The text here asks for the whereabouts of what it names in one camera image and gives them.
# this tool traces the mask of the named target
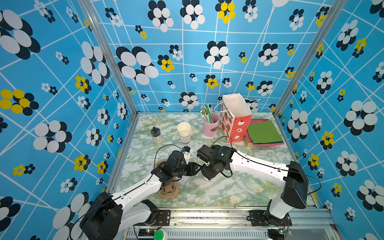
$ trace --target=green napkin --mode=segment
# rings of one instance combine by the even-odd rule
[[[247,131],[254,144],[283,142],[272,121],[252,122],[249,124]]]

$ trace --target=blue wall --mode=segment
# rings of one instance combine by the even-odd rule
[[[132,116],[117,115],[125,100],[77,1],[0,10],[0,239],[66,239],[105,190]]]
[[[279,115],[343,239],[384,238],[383,12],[349,0]]]
[[[200,111],[200,104],[241,93],[261,99],[253,111],[268,112],[333,0],[92,3],[139,111]]]

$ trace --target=pink cup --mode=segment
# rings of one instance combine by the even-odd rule
[[[214,137],[217,133],[218,127],[218,115],[216,113],[212,113],[213,123],[209,123],[204,119],[203,122],[203,134],[206,137]]]

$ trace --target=stack of paper cups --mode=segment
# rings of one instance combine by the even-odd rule
[[[182,122],[177,126],[177,133],[180,137],[181,143],[187,145],[191,140],[191,125],[187,122]]]

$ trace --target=green bottle cap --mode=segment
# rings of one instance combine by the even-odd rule
[[[164,232],[162,230],[157,230],[155,232],[155,235],[153,235],[154,240],[163,240],[164,238]]]

